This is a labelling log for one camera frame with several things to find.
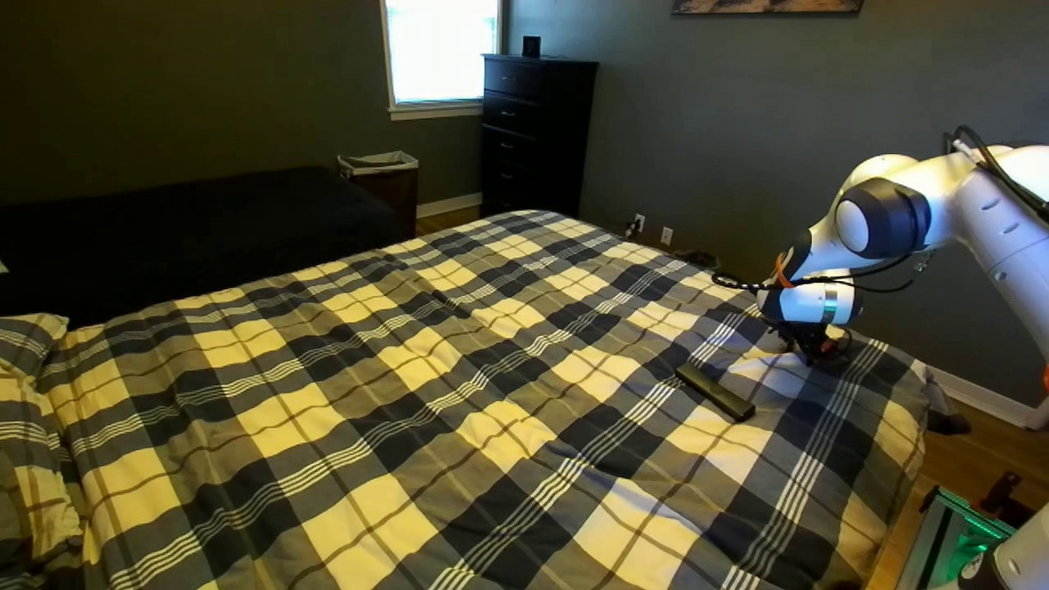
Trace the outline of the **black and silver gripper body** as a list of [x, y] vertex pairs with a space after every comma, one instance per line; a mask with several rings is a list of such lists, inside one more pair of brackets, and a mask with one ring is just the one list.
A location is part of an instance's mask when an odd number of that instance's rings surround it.
[[771, 288], [759, 312], [807, 358], [826, 358], [835, 349], [830, 331], [855, 318], [855, 288], [838, 283]]

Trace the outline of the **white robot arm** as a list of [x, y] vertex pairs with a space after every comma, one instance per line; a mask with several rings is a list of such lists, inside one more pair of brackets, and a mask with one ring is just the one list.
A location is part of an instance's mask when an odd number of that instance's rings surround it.
[[918, 162], [861, 162], [830, 209], [772, 259], [759, 316], [807, 353], [858, 312], [858, 279], [959, 244], [1049, 362], [1049, 148], [958, 142]]

